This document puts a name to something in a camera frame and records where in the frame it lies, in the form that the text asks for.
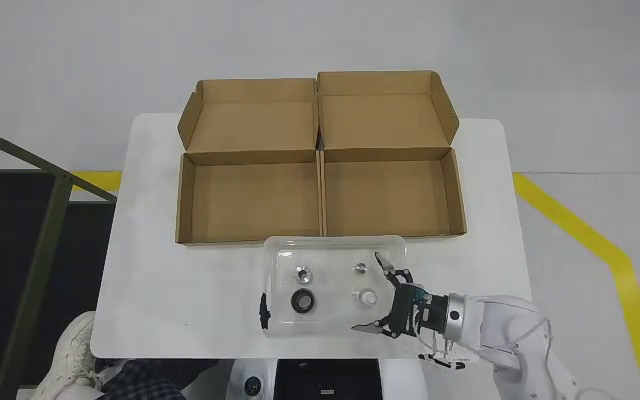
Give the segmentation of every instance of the white table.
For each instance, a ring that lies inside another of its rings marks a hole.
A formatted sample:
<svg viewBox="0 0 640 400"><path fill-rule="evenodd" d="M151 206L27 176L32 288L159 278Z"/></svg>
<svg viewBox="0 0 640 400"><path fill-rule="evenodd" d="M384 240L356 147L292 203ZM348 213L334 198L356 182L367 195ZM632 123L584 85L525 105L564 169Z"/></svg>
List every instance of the white table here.
<svg viewBox="0 0 640 400"><path fill-rule="evenodd" d="M178 119L143 114L133 123L91 338L96 356L415 359L423 352L409 337L265 337L261 245L174 242ZM462 119L454 147L468 233L408 240L414 278L433 292L530 299L502 125Z"/></svg>

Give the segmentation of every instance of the transparent plastic tray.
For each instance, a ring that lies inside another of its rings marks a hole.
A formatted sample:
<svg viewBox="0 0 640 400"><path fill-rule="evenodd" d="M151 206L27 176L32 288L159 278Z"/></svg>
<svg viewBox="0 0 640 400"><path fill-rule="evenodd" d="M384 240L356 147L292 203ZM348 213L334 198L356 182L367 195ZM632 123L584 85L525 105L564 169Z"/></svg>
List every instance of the transparent plastic tray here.
<svg viewBox="0 0 640 400"><path fill-rule="evenodd" d="M344 334L353 325L382 318L391 310L393 286L382 273L374 252L382 253L396 269L404 268L406 246L400 236L271 237L264 243L265 291L271 312L266 335ZM358 272L365 263L365 273ZM306 266L312 279L299 283L296 268ZM296 312L291 298L298 289L309 289L315 304L306 314ZM371 290L374 305L358 300Z"/></svg>

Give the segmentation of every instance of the yellow tape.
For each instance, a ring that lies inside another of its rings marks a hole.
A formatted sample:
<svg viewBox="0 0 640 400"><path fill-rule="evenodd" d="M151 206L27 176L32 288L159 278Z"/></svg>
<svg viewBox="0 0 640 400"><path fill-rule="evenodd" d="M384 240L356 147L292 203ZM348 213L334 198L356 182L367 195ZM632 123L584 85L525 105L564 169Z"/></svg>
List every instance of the yellow tape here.
<svg viewBox="0 0 640 400"><path fill-rule="evenodd" d="M640 366L640 287L631 258L524 175L513 174L513 183L520 197L609 265L636 363Z"/></svg>
<svg viewBox="0 0 640 400"><path fill-rule="evenodd" d="M116 192L120 189L122 171L71 171L71 173L108 192ZM74 186L73 190L82 189Z"/></svg>

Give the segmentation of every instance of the white sneaker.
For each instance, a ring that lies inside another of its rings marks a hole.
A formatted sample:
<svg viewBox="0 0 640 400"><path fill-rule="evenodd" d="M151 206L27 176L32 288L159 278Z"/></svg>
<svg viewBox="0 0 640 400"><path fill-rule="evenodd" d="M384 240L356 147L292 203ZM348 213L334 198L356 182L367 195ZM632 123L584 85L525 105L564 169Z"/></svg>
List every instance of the white sneaker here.
<svg viewBox="0 0 640 400"><path fill-rule="evenodd" d="M53 400L70 385L98 383L94 372L96 358L89 350L95 314L94 311L80 314L64 330L53 353L51 369L31 400Z"/></svg>

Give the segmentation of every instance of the cardboard box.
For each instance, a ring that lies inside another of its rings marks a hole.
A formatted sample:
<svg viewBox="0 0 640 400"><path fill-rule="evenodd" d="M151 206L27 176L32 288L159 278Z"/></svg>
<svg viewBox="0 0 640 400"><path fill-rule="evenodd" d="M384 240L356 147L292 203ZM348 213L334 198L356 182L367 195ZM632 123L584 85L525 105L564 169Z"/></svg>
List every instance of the cardboard box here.
<svg viewBox="0 0 640 400"><path fill-rule="evenodd" d="M315 79L208 80L178 124L176 242L322 236Z"/></svg>
<svg viewBox="0 0 640 400"><path fill-rule="evenodd" d="M466 232L459 122L438 74L321 72L318 95L326 235Z"/></svg>

